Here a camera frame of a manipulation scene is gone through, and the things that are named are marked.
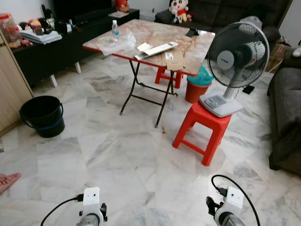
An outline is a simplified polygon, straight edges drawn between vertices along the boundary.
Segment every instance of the electric fan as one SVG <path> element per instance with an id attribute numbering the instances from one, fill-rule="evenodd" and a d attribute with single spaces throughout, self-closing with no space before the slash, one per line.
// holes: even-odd
<path id="1" fill-rule="evenodd" d="M 258 27 L 246 22 L 224 27 L 210 46 L 208 66 L 214 78 L 228 88 L 225 93 L 214 91 L 200 96 L 201 104 L 218 117 L 240 111 L 243 107 L 233 93 L 257 81 L 268 61 L 268 40 Z"/>

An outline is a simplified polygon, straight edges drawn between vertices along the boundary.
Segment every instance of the marble floor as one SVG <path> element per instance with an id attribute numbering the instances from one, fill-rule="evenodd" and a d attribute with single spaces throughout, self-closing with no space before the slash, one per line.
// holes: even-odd
<path id="1" fill-rule="evenodd" d="M 245 107 L 234 115 L 209 167 L 202 156 L 171 145 L 191 104 L 184 99 L 186 79 L 166 103 L 159 127 L 159 107 L 130 99 L 119 115 L 131 87 L 128 61 L 94 55 L 82 62 L 82 74 L 69 68 L 56 74 L 57 88 L 46 80 L 35 95 L 53 95 L 64 106 L 65 130 L 41 138 L 24 124 L 0 138 L 0 172 L 21 172 L 22 177 L 0 196 L 0 226 L 39 226 L 60 202 L 98 186 L 108 206 L 106 226 L 214 226 L 206 197 L 222 197 L 211 185 L 212 175 L 224 174 L 250 195 L 262 226 L 301 225 L 301 181 L 283 170 L 269 169 L 271 152 L 269 102 L 271 74 L 237 100 Z M 155 68 L 142 65 L 139 80 L 154 85 Z M 167 81 L 156 85 L 165 88 Z M 214 81 L 209 91 L 225 90 Z M 153 100 L 163 94 L 137 87 L 135 93 Z M 187 140 L 205 149 L 211 130 L 195 125 Z M 227 181 L 216 180 L 228 186 Z M 75 226 L 82 203 L 70 202 L 45 226 Z M 246 225 L 256 225 L 247 203 L 241 214 Z"/>

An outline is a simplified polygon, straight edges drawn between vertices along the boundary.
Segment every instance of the person's foot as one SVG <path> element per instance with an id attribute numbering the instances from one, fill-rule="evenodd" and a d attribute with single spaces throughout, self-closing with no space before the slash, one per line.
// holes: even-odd
<path id="1" fill-rule="evenodd" d="M 2 194 L 6 189 L 12 186 L 20 177 L 21 173 L 14 173 L 9 176 L 0 174 L 0 194 Z"/>

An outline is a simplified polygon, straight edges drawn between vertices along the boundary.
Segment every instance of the red plastic stool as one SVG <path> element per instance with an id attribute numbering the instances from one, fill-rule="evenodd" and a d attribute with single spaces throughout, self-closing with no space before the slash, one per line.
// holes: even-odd
<path id="1" fill-rule="evenodd" d="M 158 72 L 157 72 L 157 76 L 156 76 L 156 80 L 155 80 L 156 84 L 159 84 L 160 79 L 168 79 L 168 80 L 170 80 L 170 76 L 164 75 L 164 72 L 165 72 L 164 67 L 159 67 L 158 68 Z M 180 72 L 177 72 L 177 75 L 174 78 L 174 81 L 175 81 L 175 86 L 174 87 L 175 88 L 177 88 L 177 89 L 180 88 L 182 77 L 183 77 L 183 74 L 180 73 Z"/>
<path id="2" fill-rule="evenodd" d="M 197 101 L 193 104 L 193 106 L 189 109 L 184 122 L 173 142 L 173 147 L 178 148 L 180 143 L 183 143 L 197 152 L 201 153 L 204 158 L 202 160 L 202 164 L 205 166 L 209 166 L 211 160 L 214 156 L 215 150 L 218 145 L 221 143 L 222 137 L 225 133 L 225 130 L 229 124 L 231 116 L 219 118 L 210 113 L 206 108 L 202 106 L 202 104 Z M 212 135 L 210 137 L 209 143 L 207 145 L 206 151 L 203 151 L 199 147 L 194 144 L 189 143 L 184 140 L 184 136 L 187 130 L 190 127 L 193 127 L 194 124 L 198 122 L 204 126 L 207 126 L 212 129 Z"/>

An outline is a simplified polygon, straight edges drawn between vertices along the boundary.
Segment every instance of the wall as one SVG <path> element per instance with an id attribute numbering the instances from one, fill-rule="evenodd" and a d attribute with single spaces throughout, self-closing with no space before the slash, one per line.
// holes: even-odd
<path id="1" fill-rule="evenodd" d="M 41 4 L 52 8 L 52 0 L 0 0 L 0 13 L 10 12 L 15 22 L 44 17 Z"/>
<path id="2" fill-rule="evenodd" d="M 293 0 L 279 31 L 293 47 L 298 45 L 301 40 L 301 0 Z"/>
<path id="3" fill-rule="evenodd" d="M 169 0 L 128 0 L 128 3 L 130 8 L 140 9 L 141 19 L 154 21 L 156 13 L 168 9 Z"/>

